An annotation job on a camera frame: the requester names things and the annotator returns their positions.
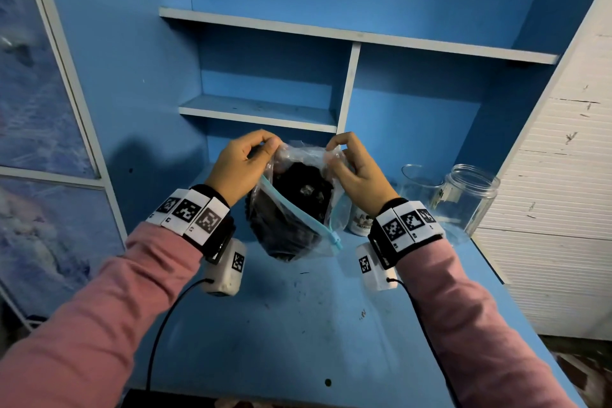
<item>pink sleeve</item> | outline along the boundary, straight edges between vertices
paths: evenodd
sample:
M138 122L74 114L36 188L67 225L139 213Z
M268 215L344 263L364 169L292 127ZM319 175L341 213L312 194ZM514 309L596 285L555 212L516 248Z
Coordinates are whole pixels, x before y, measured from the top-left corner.
M108 260L0 361L0 404L114 407L142 336L195 275L201 258L171 231L142 223L128 237L123 257Z
M397 271L464 408L576 407L491 294L468 279L448 241L409 253Z

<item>clear plastic jar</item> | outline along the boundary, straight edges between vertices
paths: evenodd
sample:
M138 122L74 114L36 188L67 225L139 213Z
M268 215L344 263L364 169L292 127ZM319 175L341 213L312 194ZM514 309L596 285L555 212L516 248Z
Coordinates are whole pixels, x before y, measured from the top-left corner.
M471 236L497 196L499 178L476 166L459 164L446 175L432 203L442 224L453 224Z
M423 165L403 165L399 195L408 200L418 200L427 208L437 199L444 186L444 178Z

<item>ziplock bag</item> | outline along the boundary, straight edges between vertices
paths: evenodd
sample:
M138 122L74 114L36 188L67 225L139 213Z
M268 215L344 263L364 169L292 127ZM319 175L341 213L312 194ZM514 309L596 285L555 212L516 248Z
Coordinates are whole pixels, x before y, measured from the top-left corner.
M351 201L326 161L326 151L302 142L278 149L259 183L247 196L247 219L271 257L292 261L333 256L342 249L337 231L348 224Z

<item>black cable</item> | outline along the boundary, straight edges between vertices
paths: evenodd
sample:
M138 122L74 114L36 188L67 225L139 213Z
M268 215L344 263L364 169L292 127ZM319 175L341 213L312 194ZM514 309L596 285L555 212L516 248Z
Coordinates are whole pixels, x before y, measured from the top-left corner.
M425 336L425 340L427 341L427 344L429 345L429 348L430 348L430 350L433 353L433 357L436 358L436 363L440 367L440 371L442 371L442 375L444 376L444 380L446 381L446 387L448 389L448 394L452 398L453 403L455 404L455 406L457 408L460 408L461 404L459 403L459 400L457 398L457 394L455 393L455 389L453 389L453 386L450 383L450 379L448 378L448 374L444 370L444 367L442 366L442 363L440 362L440 359L438 358L438 354L436 353L436 350L434 350L434 348L433 348L432 341L429 339L429 335L427 335L427 332L425 331L425 326L423 324L423 319L421 319L421 315L420 315L420 311L419 311L419 305L417 304L416 300L412 297L412 295L408 291L408 288L406 287L406 284L404 284L402 281L397 280L397 279L387 278L387 282L397 282L398 284L400 284L404 288L404 290L408 294L408 297L410 298L410 302L412 302L412 307L414 308L414 313L417 315L417 320L419 320L419 324L421 326L421 330L423 331L423 335Z
M208 282L208 281L209 280L206 280L206 279L200 279L200 280L195 281L191 286L187 288L187 290L185 290L185 292L179 295L179 298L176 299L176 302L174 302L174 304L170 307L170 310L168 310L168 312L166 313L166 316L164 317L164 320L162 321L162 325L159 327L159 330L157 331L157 336L155 337L155 342L153 343L153 349L151 350L151 356L149 357L149 369L147 370L147 386L146 386L147 392L151 390L151 375L153 374L153 360L155 359L155 352L157 351L157 345L159 344L159 340L162 337L162 331L164 330L164 327L166 326L166 323L168 322L168 318L170 318L170 315L176 308L176 305L179 304L181 299L184 296L186 296L187 293L191 289L201 284L202 282Z

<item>shelf board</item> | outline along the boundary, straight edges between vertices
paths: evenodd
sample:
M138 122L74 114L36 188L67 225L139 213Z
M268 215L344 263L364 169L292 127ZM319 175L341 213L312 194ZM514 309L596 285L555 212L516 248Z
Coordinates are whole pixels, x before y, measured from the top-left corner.
M244 121L335 133L337 126L329 110L261 102L236 97L199 95L179 107L181 115Z
M449 52L451 54L487 56L490 58L503 58L505 60L516 60L519 62L528 63L556 64L557 60L559 59L559 56L554 54L542 54L540 52L528 52L526 50L512 50L511 48L473 46L471 44L444 42L442 40L404 38L401 36L389 36L388 34L363 33L360 31L350 31L336 28L321 28L319 26L299 25L295 23L285 23L282 21L259 20L256 18L219 15L215 13L196 12L193 10L180 10L167 7L160 7L159 15L163 18L175 18L179 20L190 20L217 25L239 26L241 28L276 31L280 33L302 34L305 36L317 36L320 38L352 40L354 42L369 42L372 44L384 44L386 46L420 48L422 50L435 50L438 52Z

